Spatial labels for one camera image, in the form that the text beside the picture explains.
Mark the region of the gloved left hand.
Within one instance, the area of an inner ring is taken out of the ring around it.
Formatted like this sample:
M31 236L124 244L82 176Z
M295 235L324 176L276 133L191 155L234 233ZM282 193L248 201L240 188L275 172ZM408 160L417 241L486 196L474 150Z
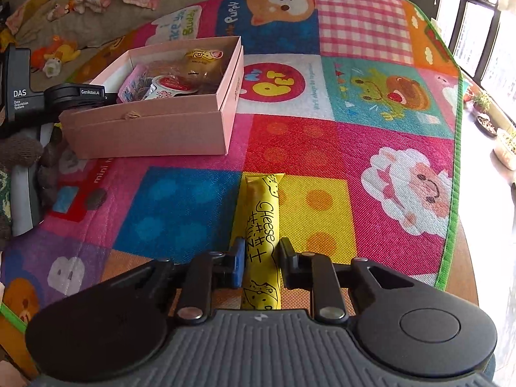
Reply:
M59 160L67 143L52 124L1 140L1 248L37 227L58 195Z

